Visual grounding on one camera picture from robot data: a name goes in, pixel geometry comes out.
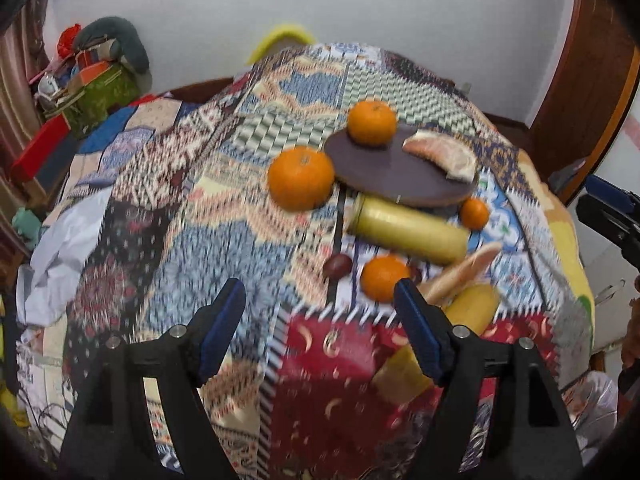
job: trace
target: human hand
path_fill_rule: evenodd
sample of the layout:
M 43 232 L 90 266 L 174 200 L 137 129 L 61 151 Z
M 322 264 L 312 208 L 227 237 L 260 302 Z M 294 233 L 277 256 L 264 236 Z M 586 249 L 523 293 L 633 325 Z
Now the human hand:
M 634 286 L 640 292 L 640 276 L 636 278 Z M 636 359 L 640 358 L 640 298 L 629 302 L 631 319 L 626 326 L 626 335 L 622 340 L 622 367 L 629 368 Z

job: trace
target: crumpled white paper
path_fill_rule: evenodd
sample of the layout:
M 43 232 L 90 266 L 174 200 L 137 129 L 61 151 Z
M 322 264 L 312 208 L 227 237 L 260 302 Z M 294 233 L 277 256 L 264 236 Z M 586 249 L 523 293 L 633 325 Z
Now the crumpled white paper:
M 86 259 L 95 249 L 113 187 L 107 187 L 65 211 L 47 230 L 18 269 L 17 319 L 24 325 L 50 326 L 73 299 Z

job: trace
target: large orange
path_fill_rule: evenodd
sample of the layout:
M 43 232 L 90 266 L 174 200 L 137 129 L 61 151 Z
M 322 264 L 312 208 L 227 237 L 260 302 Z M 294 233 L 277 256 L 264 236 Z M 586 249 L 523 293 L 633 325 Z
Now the large orange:
M 472 231 L 481 231 L 489 221 L 489 208 L 479 198 L 467 198 L 460 208 L 460 223 Z
M 360 101 L 347 116 L 349 136 L 363 146 L 384 146 L 397 129 L 396 113 L 382 101 Z
M 331 195 L 335 172 L 331 159 L 306 146 L 282 152 L 269 166 L 267 184 L 273 201 L 286 211 L 308 211 Z
M 396 283 L 410 277 L 409 267 L 395 256 L 376 256 L 362 268 L 360 286 L 372 300 L 391 303 Z

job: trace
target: red plastic bag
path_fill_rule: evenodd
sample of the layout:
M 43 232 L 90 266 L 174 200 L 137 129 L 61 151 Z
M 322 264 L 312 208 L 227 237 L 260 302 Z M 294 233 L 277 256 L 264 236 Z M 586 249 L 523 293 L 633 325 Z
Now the red plastic bag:
M 66 56 L 73 53 L 72 45 L 81 28 L 80 24 L 76 23 L 73 27 L 66 28 L 62 31 L 58 40 L 58 55 L 60 58 L 65 59 Z

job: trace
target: checkered fabric patch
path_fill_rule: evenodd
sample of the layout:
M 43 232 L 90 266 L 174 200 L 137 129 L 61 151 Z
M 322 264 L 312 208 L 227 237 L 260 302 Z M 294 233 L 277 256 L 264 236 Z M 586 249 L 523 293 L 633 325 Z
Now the checkered fabric patch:
M 289 116 L 269 111 L 252 114 L 240 124 L 232 138 L 236 146 L 276 156 L 294 146 L 319 148 L 336 129 L 335 122 L 295 122 Z
M 450 96 L 428 84 L 408 81 L 392 72 L 351 65 L 342 94 L 341 108 L 349 109 L 366 98 L 383 100 L 407 124 L 437 123 L 450 132 L 476 134 L 473 119 Z

